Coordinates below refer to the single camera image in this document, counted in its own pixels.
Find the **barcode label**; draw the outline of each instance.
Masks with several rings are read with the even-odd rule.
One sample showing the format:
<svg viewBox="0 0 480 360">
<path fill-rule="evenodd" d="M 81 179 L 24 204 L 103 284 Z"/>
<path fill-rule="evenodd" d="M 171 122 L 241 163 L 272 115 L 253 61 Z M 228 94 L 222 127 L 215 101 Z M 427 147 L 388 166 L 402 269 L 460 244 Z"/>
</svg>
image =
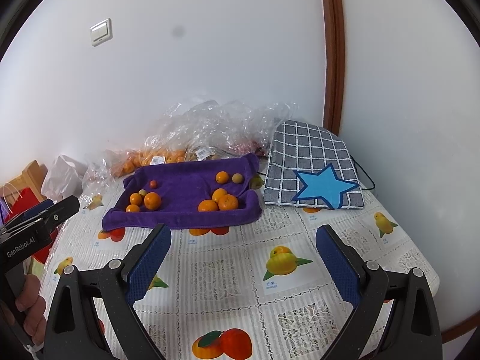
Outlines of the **barcode label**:
<svg viewBox="0 0 480 360">
<path fill-rule="evenodd" d="M 213 155 L 213 151 L 209 147 L 202 147 L 198 149 L 195 154 L 197 155 L 198 161 L 203 161 L 207 157 Z"/>
<path fill-rule="evenodd" d="M 165 163 L 165 157 L 156 156 L 152 158 L 152 162 L 150 162 L 150 165 L 160 165 L 164 163 Z"/>
</svg>

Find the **black cable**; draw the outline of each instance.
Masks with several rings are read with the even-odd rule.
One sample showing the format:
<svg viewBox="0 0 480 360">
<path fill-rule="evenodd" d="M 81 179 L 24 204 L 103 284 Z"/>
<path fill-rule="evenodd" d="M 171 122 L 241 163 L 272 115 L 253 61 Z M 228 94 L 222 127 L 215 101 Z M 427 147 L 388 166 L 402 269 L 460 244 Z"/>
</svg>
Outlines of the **black cable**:
<svg viewBox="0 0 480 360">
<path fill-rule="evenodd" d="M 368 173 L 365 171 L 365 169 L 362 168 L 362 165 L 360 165 L 357 161 L 355 161 L 355 159 L 353 158 L 352 155 L 350 157 L 352 157 L 353 166 L 355 167 L 357 173 L 359 172 L 359 170 L 357 169 L 357 165 L 358 165 L 359 168 L 362 170 L 363 174 L 368 177 L 368 180 L 370 180 L 370 182 L 373 185 L 373 187 L 370 187 L 370 188 L 362 188 L 362 191 L 372 191 L 372 190 L 374 190 L 375 189 L 375 181 L 373 181 L 371 179 L 371 177 L 368 175 Z"/>
</svg>

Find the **light switch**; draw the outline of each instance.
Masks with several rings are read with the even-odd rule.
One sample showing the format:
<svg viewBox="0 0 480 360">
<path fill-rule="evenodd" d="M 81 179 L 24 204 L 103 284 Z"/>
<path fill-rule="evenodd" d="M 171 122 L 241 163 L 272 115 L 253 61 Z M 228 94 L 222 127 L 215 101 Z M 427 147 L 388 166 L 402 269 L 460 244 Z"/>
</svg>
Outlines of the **light switch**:
<svg viewBox="0 0 480 360">
<path fill-rule="evenodd" d="M 90 38 L 93 46 L 97 46 L 100 43 L 111 39 L 112 21 L 110 19 L 105 19 L 104 21 L 100 21 L 100 23 L 90 27 Z"/>
</svg>

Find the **silver screw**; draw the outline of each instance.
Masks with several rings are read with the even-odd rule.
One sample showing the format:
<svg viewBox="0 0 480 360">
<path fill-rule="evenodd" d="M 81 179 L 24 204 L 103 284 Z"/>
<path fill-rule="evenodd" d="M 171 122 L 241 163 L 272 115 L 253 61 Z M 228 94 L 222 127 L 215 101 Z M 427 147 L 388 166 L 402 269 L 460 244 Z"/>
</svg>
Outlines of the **silver screw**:
<svg viewBox="0 0 480 360">
<path fill-rule="evenodd" d="M 110 269 L 117 269 L 122 262 L 119 259 L 113 259 L 112 261 L 109 262 L 109 268 Z"/>
<path fill-rule="evenodd" d="M 375 261 L 367 261 L 367 268 L 376 271 L 378 268 L 380 268 L 380 265 L 376 263 Z"/>
<path fill-rule="evenodd" d="M 423 276 L 423 271 L 420 268 L 413 268 L 413 274 L 417 276 L 417 278 L 421 278 Z"/>
<path fill-rule="evenodd" d="M 71 274 L 74 271 L 74 266 L 73 265 L 67 265 L 65 268 L 63 268 L 63 273 L 66 275 Z"/>
</svg>

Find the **gray checkered bag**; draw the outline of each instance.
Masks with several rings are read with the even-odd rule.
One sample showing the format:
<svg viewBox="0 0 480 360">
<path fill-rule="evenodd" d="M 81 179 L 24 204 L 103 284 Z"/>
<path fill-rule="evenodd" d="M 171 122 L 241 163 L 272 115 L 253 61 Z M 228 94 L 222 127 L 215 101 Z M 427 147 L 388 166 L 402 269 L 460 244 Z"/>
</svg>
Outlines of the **gray checkered bag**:
<svg viewBox="0 0 480 360">
<path fill-rule="evenodd" d="M 325 128 L 287 120 L 277 127 L 268 159 L 263 197 L 266 204 L 328 208 L 322 199 L 292 201 L 303 187 L 294 169 L 320 172 L 332 164 L 337 176 L 360 184 L 345 143 Z M 362 190 L 357 187 L 343 194 L 342 208 L 363 208 Z"/>
</svg>

